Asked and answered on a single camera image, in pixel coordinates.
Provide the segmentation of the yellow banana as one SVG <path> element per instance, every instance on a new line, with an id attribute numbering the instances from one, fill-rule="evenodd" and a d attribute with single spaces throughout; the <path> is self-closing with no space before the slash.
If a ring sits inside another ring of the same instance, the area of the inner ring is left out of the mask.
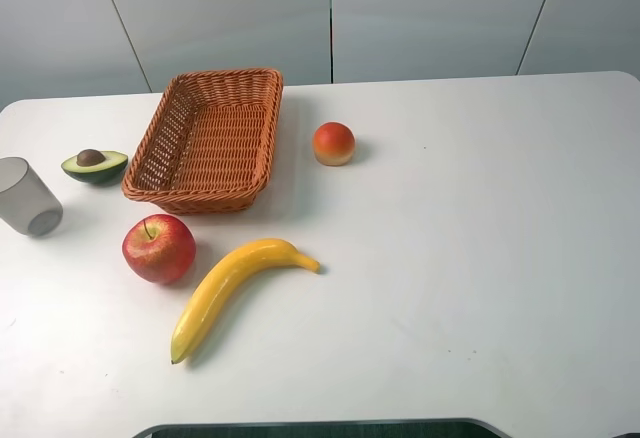
<path id="1" fill-rule="evenodd" d="M 170 343 L 179 364 L 203 343 L 233 293 L 249 278 L 272 268 L 299 267 L 317 273 L 320 263 L 283 239 L 248 242 L 224 256 L 202 279 L 181 314 Z"/>

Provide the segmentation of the orange wicker basket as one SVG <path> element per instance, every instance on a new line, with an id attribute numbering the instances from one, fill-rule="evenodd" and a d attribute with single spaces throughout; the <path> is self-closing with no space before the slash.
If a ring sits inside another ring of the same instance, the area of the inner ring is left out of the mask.
<path id="1" fill-rule="evenodd" d="M 124 196 L 174 215 L 249 208 L 270 180 L 282 92 L 271 68 L 172 78 L 124 175 Z"/>

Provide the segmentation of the orange round bread bun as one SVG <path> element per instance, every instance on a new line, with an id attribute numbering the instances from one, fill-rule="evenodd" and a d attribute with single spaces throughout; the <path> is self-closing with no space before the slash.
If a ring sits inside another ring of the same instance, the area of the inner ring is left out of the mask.
<path id="1" fill-rule="evenodd" d="M 342 166 L 351 161 L 356 141 L 346 125 L 327 122 L 315 131 L 312 146 L 318 162 L 326 166 Z"/>

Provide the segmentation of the red apple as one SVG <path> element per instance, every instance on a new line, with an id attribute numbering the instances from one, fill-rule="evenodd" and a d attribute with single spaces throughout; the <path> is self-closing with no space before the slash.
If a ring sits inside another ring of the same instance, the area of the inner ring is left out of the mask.
<path id="1" fill-rule="evenodd" d="M 139 221 L 125 236 L 122 254 L 142 279 L 171 285 L 183 278 L 196 256 L 196 242 L 188 227 L 168 214 Z"/>

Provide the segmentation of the halved avocado with pit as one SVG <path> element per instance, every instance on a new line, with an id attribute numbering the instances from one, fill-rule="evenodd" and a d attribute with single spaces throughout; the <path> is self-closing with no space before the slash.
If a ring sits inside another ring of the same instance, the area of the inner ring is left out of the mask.
<path id="1" fill-rule="evenodd" d="M 61 169 L 76 181 L 97 185 L 120 176 L 127 165 L 128 156 L 124 153 L 85 149 L 63 161 Z"/>

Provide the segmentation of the grey translucent plastic cup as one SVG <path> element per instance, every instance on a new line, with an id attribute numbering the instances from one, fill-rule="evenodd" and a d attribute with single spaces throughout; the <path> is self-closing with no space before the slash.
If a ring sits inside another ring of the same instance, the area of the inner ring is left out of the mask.
<path id="1" fill-rule="evenodd" d="M 16 232 L 40 237 L 62 221 L 63 207 L 31 165 L 20 157 L 1 159 L 1 219 Z"/>

